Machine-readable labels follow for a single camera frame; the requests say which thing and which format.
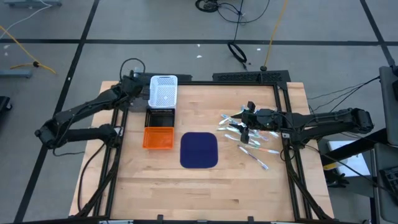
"gray floor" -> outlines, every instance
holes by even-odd
[[[238,6],[238,0],[230,0]],[[17,38],[79,39],[93,0],[64,0],[63,6],[44,10],[13,27]],[[89,39],[232,39],[234,24],[217,14],[198,11],[194,1],[101,0]],[[248,19],[256,17],[266,1],[246,0],[243,11]],[[385,40],[398,41],[398,23],[394,0],[367,1]],[[268,40],[283,1],[271,0],[265,15],[257,22],[239,27],[238,39]],[[34,9],[10,9],[0,4],[0,25],[7,27]],[[224,12],[231,19],[233,15]],[[289,1],[275,35],[277,40],[363,40],[376,41],[363,8],[357,0]],[[55,109],[77,44],[24,44],[42,63],[56,69],[57,75],[35,69],[31,79],[0,80],[0,95],[14,103],[13,110],[0,129],[0,223],[14,219],[40,150],[34,131],[49,119]],[[259,70],[268,46],[240,45],[251,65]],[[398,58],[398,47],[389,47]],[[148,72],[185,73],[194,80],[211,80],[216,72],[242,71],[226,45],[117,45],[86,44],[63,109],[94,98],[104,80],[117,80],[121,62],[128,57],[141,58]],[[0,44],[0,68],[31,62],[16,44]],[[289,70],[294,82],[304,82],[308,97],[365,82],[378,76],[378,68],[387,65],[378,46],[297,46],[275,45],[269,70]],[[129,64],[134,68],[138,64]],[[310,101],[313,108],[333,97]],[[325,106],[319,112],[333,107]],[[373,82],[348,98],[338,108],[368,110],[376,125],[385,126],[380,84]],[[85,119],[76,127],[87,127]],[[334,135],[329,139],[347,139]],[[82,151],[85,143],[69,144],[63,152]],[[82,157],[53,157],[45,160],[25,221],[63,218],[68,215]],[[369,200],[341,189],[330,190],[336,218],[359,222],[370,218]]]

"blue mat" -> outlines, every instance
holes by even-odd
[[[217,165],[217,138],[211,133],[185,133],[181,138],[181,166],[188,169],[211,168]]]

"wire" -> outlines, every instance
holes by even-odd
[[[281,152],[279,153],[279,157],[282,161],[286,162],[285,159],[282,158],[282,154],[284,153],[285,149],[282,149]],[[296,150],[293,150],[293,156],[289,158],[289,161],[291,161],[292,159],[294,159],[294,157],[296,156]]]
[[[317,98],[320,98],[320,97],[323,97],[323,96],[328,96],[328,95],[332,95],[332,94],[334,94],[334,93],[339,93],[339,92],[341,92],[341,91],[344,91],[344,90],[347,90],[347,89],[350,89],[350,88],[355,88],[355,87],[360,86],[360,85],[362,85],[362,84],[364,84],[364,83],[360,83],[360,84],[357,84],[357,85],[355,85],[355,86],[350,86],[350,87],[344,88],[344,89],[342,89],[342,90],[337,90],[337,91],[334,91],[334,92],[331,92],[331,93],[322,94],[322,95],[319,95],[319,96],[316,96],[316,97],[307,98],[307,100],[314,100],[314,99],[317,99]]]
[[[373,139],[369,139],[369,138],[367,138],[367,137],[362,137],[362,136],[360,136],[360,135],[357,135],[357,134],[352,133],[352,132],[349,132],[349,131],[348,131],[348,133],[349,133],[349,134],[352,134],[353,136],[349,136],[349,135],[343,134],[343,133],[340,133],[340,134],[345,135],[345,136],[348,136],[348,137],[351,137],[351,138],[365,139],[365,140],[371,141],[371,142],[373,142],[373,143],[383,144],[383,145],[385,145],[385,146],[398,147],[398,146],[395,146],[395,145],[392,145],[392,144],[385,144],[385,143],[382,143],[382,142],[378,142],[378,141],[375,141],[375,140],[373,140]]]
[[[65,137],[65,135],[67,134],[67,132],[68,132],[70,126],[73,124],[73,120],[76,118],[76,115],[80,114],[84,109],[86,109],[86,108],[89,107],[89,106],[96,106],[96,105],[101,105],[101,104],[105,104],[105,103],[108,103],[108,101],[101,101],[101,102],[97,102],[97,103],[91,103],[91,104],[87,104],[87,105],[83,106],[82,108],[80,108],[80,109],[72,116],[72,118],[71,118],[70,121],[68,122],[67,128],[65,128],[65,131],[63,132],[63,134],[61,135],[61,137],[58,139],[57,143],[55,143],[55,146],[54,146],[55,148],[53,148],[53,150],[56,150],[57,146],[61,143],[63,137]],[[58,136],[59,136],[59,130],[57,131],[57,134],[55,135],[55,139],[57,139]]]
[[[66,153],[63,153],[63,154],[56,154],[56,153],[55,153],[55,150],[56,150],[56,149],[54,149],[54,150],[52,151],[52,154],[53,154],[54,156],[56,156],[56,157],[67,156],[67,155],[79,155],[79,154],[85,153],[84,151],[81,151],[81,152],[66,152]]]
[[[308,107],[310,108],[310,113],[315,114],[314,110],[312,109],[311,105],[308,105]]]
[[[278,26],[279,26],[279,24],[280,24],[280,21],[282,20],[282,16],[284,15],[284,12],[285,12],[285,10],[286,10],[287,1],[288,1],[288,0],[285,0],[285,2],[284,2],[284,6],[283,6],[283,8],[282,8],[282,11],[281,11],[280,14],[279,14],[278,21],[276,22],[275,27],[274,27],[274,31],[272,32],[271,40],[269,41],[269,46],[268,46],[266,61],[264,62],[264,67],[267,66],[267,62],[268,62],[268,58],[269,58],[269,53],[271,52],[271,47],[272,47],[272,41],[274,40],[274,35],[275,35],[275,33],[276,33],[276,30],[278,29]]]
[[[50,68],[50,67],[48,67],[48,66],[45,66],[45,65],[42,65],[40,62],[39,62],[39,60],[37,60],[35,57],[33,57],[25,48],[24,48],[24,46],[22,46],[22,44],[20,44],[19,42],[18,42],[18,40],[16,40],[15,39],[15,37],[13,37],[10,33],[8,33],[8,31],[5,29],[5,28],[3,28],[2,26],[0,26],[0,29],[2,29],[3,31],[4,31],[4,33],[5,34],[7,34],[34,62],[33,62],[33,66],[34,67],[43,67],[43,68],[45,68],[45,69],[47,69],[47,70],[50,70],[52,73],[54,73],[54,74],[56,74],[56,72],[55,72],[55,70],[54,69],[52,69],[52,68]],[[22,64],[22,65],[16,65],[16,66],[13,66],[13,67],[11,67],[11,69],[13,69],[13,68],[19,68],[19,67],[22,67],[22,66],[26,66],[26,65],[30,65],[30,64]]]
[[[243,6],[243,0],[241,1],[241,7],[239,8],[239,13],[238,13],[238,22],[236,23],[236,29],[235,29],[235,37],[234,37],[234,43],[236,40],[236,35],[238,34],[238,28],[239,28],[239,21],[241,20],[241,11],[242,11],[242,6]]]
[[[99,149],[97,149],[97,151],[88,159],[85,166],[81,170],[80,180],[79,180],[79,188],[78,188],[78,193],[77,193],[77,209],[79,210],[79,212],[81,212],[81,207],[80,207],[81,203],[80,202],[81,202],[81,186],[83,185],[83,176],[88,167],[88,164],[94,159],[94,157],[96,157],[98,155],[98,153],[100,153],[100,151],[102,150],[102,148],[104,148],[104,146],[105,146],[105,143],[103,143],[102,146],[99,147]]]
[[[331,101],[329,101],[329,102],[327,102],[327,103],[324,103],[324,104],[318,106],[317,108],[315,108],[314,111],[317,111],[319,108],[321,108],[321,107],[323,107],[323,106],[327,106],[327,105],[331,104],[333,101],[337,100],[338,98],[343,97],[343,96],[345,96],[345,95],[347,95],[347,94],[350,94],[352,91],[355,91],[355,90],[356,90],[356,89],[352,89],[352,90],[350,90],[350,91],[348,91],[348,92],[346,92],[346,93],[341,94],[340,96],[337,96],[336,98],[332,99]]]
[[[321,154],[321,152],[320,152],[318,149],[316,149],[315,147],[309,146],[309,145],[307,145],[307,144],[305,144],[305,146],[308,146],[308,147],[312,148],[313,150],[315,150],[316,152],[318,152],[319,155],[325,156],[326,158],[328,158],[328,159],[330,159],[330,160],[332,160],[332,161],[334,161],[334,162],[338,162],[338,163],[340,163],[341,165],[347,167],[349,170],[353,171],[353,172],[354,172],[355,174],[357,174],[358,176],[360,176],[360,177],[366,179],[367,181],[369,181],[369,182],[372,184],[373,187],[379,187],[380,189],[383,189],[383,190],[385,190],[387,193],[391,194],[392,196],[398,197],[398,194],[395,194],[394,192],[390,191],[389,189],[387,189],[387,188],[385,188],[385,187],[383,187],[383,186],[380,186],[380,185],[379,185],[378,183],[376,183],[375,181],[373,181],[373,180],[371,180],[371,179],[365,177],[364,175],[360,174],[358,171],[354,170],[353,168],[351,168],[350,166],[346,165],[345,163],[340,162],[340,161],[338,161],[338,160],[336,160],[336,159],[334,159],[334,158],[332,158],[332,157],[330,157],[330,156],[328,156],[328,155],[326,155],[326,154]]]
[[[48,8],[52,7],[52,5],[43,2],[43,0],[39,0],[39,1],[40,1],[41,3],[43,3],[46,7],[43,7],[43,8],[41,8],[41,9],[35,11],[34,13],[32,13],[30,16],[26,17],[25,19],[21,19],[20,21],[11,24],[11,25],[4,31],[4,33],[0,36],[0,39],[2,39],[2,38],[4,37],[4,35],[6,35],[6,31],[8,31],[9,29],[11,29],[13,26],[17,25],[17,24],[20,23],[20,22],[24,22],[25,20],[30,19],[32,16],[36,15],[36,14],[39,13],[40,11],[43,11],[44,9],[48,9]]]
[[[352,94],[354,94],[356,91],[358,91],[361,87],[373,82],[374,80],[379,79],[380,76],[376,77],[376,78],[372,78],[371,80],[367,81],[366,83],[363,83],[361,86],[357,87],[353,92],[351,92],[348,96],[346,96],[343,100],[341,100],[333,109],[330,110],[330,112],[332,112],[334,109],[336,109],[336,107],[338,105],[340,105],[342,102],[344,102],[349,96],[351,96]]]
[[[260,14],[260,16],[258,16],[258,17],[255,18],[255,19],[252,19],[252,20],[250,20],[250,21],[245,21],[245,22],[229,20],[229,19],[225,18],[225,17],[220,13],[220,8],[225,8],[225,9],[228,9],[228,10],[230,10],[231,12],[233,12],[233,13],[235,13],[235,14],[237,14],[237,15],[238,15],[238,14],[242,15],[242,12],[239,11],[235,6],[233,6],[233,5],[230,4],[230,3],[221,3],[221,4],[219,4],[219,8],[217,9],[217,12],[218,12],[218,14],[219,14],[224,20],[226,20],[226,21],[228,21],[228,22],[239,23],[239,24],[248,24],[248,23],[250,23],[250,22],[254,22],[254,21],[259,20],[259,19],[266,13],[266,11],[267,11],[267,9],[268,9],[268,6],[269,6],[269,2],[270,2],[270,0],[268,0],[267,6],[266,6],[266,8],[263,10],[263,12]],[[229,5],[229,6],[232,6],[232,7],[234,7],[234,9],[236,10],[236,12],[234,12],[232,9],[230,9],[230,8],[228,8],[228,7],[222,7],[222,5]]]
[[[146,66],[145,66],[145,63],[144,63],[142,60],[139,60],[138,58],[129,58],[129,59],[126,59],[126,60],[122,63],[122,65],[120,66],[120,72],[119,72],[120,81],[122,80],[122,69],[123,69],[124,64],[125,64],[126,62],[128,62],[128,61],[131,61],[131,60],[136,60],[136,61],[140,62],[140,63],[142,64],[142,66],[144,67],[143,73],[145,73]]]
[[[350,138],[355,138],[355,139],[360,139],[361,138],[361,137],[356,137],[356,136],[350,136],[350,135],[348,135],[346,133],[339,133],[339,134],[342,134],[342,135],[350,137]]]
[[[347,99],[347,98],[348,98],[349,96],[351,96],[354,92],[358,91],[361,87],[363,87],[363,86],[365,86],[365,85],[367,85],[367,84],[373,82],[374,80],[377,80],[378,78],[379,78],[379,77],[376,77],[376,78],[373,78],[373,79],[371,79],[371,80],[369,80],[369,81],[367,81],[367,82],[360,83],[360,84],[357,84],[357,85],[355,85],[355,86],[350,86],[350,87],[347,87],[347,88],[342,89],[342,90],[338,90],[338,91],[334,91],[334,92],[327,93],[327,94],[324,94],[324,95],[316,96],[316,97],[314,97],[314,98],[308,98],[308,100],[313,100],[313,99],[316,99],[316,98],[319,98],[319,97],[322,97],[322,96],[328,96],[328,95],[333,94],[333,93],[338,93],[338,92],[341,92],[341,91],[344,91],[344,90],[353,88],[352,90],[350,90],[350,91],[348,91],[348,92],[346,92],[346,93],[343,93],[343,94],[341,94],[341,95],[335,97],[334,99],[330,100],[329,102],[324,103],[324,104],[318,106],[317,108],[314,109],[314,111],[316,111],[316,110],[318,110],[319,108],[321,108],[321,107],[323,107],[323,106],[326,106],[326,105],[329,105],[329,104],[332,103],[333,101],[335,101],[335,100],[337,100],[338,98],[341,98],[341,97],[343,97],[343,96],[345,96],[345,95],[348,95],[348,96],[345,98],[345,99]],[[330,112],[332,112],[340,103],[338,103]]]

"white object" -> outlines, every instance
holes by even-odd
[[[341,146],[345,146],[353,141],[328,141],[328,146],[331,151],[338,149]],[[355,156],[351,156],[348,159],[344,159],[341,161],[342,163],[346,164],[347,166],[353,168],[357,172],[362,175],[371,175],[369,169],[363,159],[362,154],[358,154]],[[346,166],[341,165],[339,162],[337,163],[337,170],[340,174],[346,174],[345,177],[357,177],[358,175],[348,169]]]
[[[177,84],[175,75],[155,75],[150,79],[151,108],[175,108],[177,104]]]
[[[238,146],[238,148],[240,148],[240,150],[242,150],[244,153],[246,153],[247,155],[249,155],[250,157],[252,157],[253,159],[257,160],[258,163],[260,163],[261,167],[265,170],[268,169],[267,165],[263,162],[261,162],[261,160],[257,159],[256,156],[254,156],[253,154],[251,154],[250,152],[248,152],[247,150],[245,150],[242,146]]]

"metal bracket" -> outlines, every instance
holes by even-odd
[[[290,134],[288,133],[282,133],[282,138],[290,138]]]
[[[277,85],[279,88],[281,88],[281,89],[287,91],[287,82],[276,82],[276,85]]]
[[[99,221],[98,224],[133,224],[134,220],[105,220]]]
[[[163,215],[157,215],[156,224],[163,224]]]
[[[254,217],[248,217],[248,224],[254,224]]]

